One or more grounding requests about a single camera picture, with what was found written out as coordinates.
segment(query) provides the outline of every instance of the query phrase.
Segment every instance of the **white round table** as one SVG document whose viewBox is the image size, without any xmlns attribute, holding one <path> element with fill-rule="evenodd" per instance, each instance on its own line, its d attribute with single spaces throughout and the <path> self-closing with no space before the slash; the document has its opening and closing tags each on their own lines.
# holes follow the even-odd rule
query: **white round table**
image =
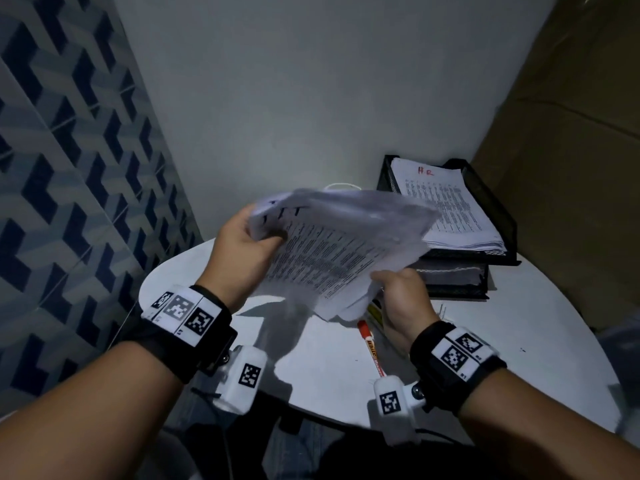
<svg viewBox="0 0 640 480">
<path fill-rule="evenodd" d="M 192 285 L 207 263 L 214 239 L 155 268 L 140 289 L 148 307 L 172 284 Z M 496 290 L 489 300 L 439 301 L 448 320 L 497 348 L 509 369 L 572 410 L 614 431 L 621 412 L 620 384 L 594 334 L 556 286 L 529 261 L 491 266 Z M 377 429 L 373 382 L 378 372 L 356 322 L 325 322 L 275 296 L 254 296 L 233 318 L 236 345 L 265 350 L 275 370 L 261 389 L 297 409 L 331 421 Z M 372 328 L 380 363 L 404 383 L 417 380 L 411 363 Z M 458 420 L 434 409 L 419 411 L 421 427 L 470 442 Z"/>
</svg>

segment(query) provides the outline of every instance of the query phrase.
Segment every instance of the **brown cardboard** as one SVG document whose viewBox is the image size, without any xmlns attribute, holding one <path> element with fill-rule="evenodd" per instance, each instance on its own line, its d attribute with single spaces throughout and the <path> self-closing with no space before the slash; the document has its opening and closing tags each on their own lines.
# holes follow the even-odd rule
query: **brown cardboard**
<svg viewBox="0 0 640 480">
<path fill-rule="evenodd" d="M 605 328 L 640 304 L 640 0 L 576 1 L 559 1 L 472 164 L 520 252 Z"/>
</svg>

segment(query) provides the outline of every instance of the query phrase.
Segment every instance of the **sheet of paper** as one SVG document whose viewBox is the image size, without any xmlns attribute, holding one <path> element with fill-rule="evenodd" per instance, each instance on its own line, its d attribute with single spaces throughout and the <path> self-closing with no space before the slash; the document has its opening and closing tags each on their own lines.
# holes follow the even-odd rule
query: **sheet of paper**
<svg viewBox="0 0 640 480">
<path fill-rule="evenodd" d="M 252 237 L 284 231 L 288 238 L 257 292 L 296 299 L 329 320 L 375 294 L 370 272 L 425 254 L 422 236 L 438 216 L 426 202 L 389 192 L 298 190 L 260 201 Z"/>
<path fill-rule="evenodd" d="M 424 240 L 432 248 L 505 252 L 504 242 L 464 183 L 460 170 L 396 158 L 391 162 L 402 195 L 430 202 L 441 212 Z"/>
</svg>

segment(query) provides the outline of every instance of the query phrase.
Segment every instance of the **marker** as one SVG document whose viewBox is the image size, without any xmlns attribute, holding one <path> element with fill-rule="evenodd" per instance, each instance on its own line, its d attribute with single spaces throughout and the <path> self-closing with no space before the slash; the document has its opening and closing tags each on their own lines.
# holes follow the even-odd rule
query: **marker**
<svg viewBox="0 0 640 480">
<path fill-rule="evenodd" d="M 382 367 L 378 363 L 378 353 L 376 352 L 376 346 L 373 343 L 373 335 L 371 334 L 371 330 L 369 330 L 369 326 L 367 322 L 364 320 L 360 320 L 358 322 L 358 330 L 360 330 L 360 334 L 362 338 L 366 341 L 367 347 L 369 348 L 369 352 L 371 352 L 371 357 L 373 359 L 373 363 L 376 364 L 376 369 L 380 374 L 380 377 L 384 377 L 385 373 L 382 371 Z"/>
</svg>

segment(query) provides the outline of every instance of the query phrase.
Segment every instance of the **person's left hand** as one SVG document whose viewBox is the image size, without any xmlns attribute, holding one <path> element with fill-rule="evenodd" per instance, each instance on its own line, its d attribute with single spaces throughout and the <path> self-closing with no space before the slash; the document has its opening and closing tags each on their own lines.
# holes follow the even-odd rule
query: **person's left hand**
<svg viewBox="0 0 640 480">
<path fill-rule="evenodd" d="M 254 241 L 247 231 L 253 204 L 222 226 L 206 268 L 196 281 L 236 313 L 260 284 L 271 259 L 285 241 L 281 236 Z"/>
</svg>

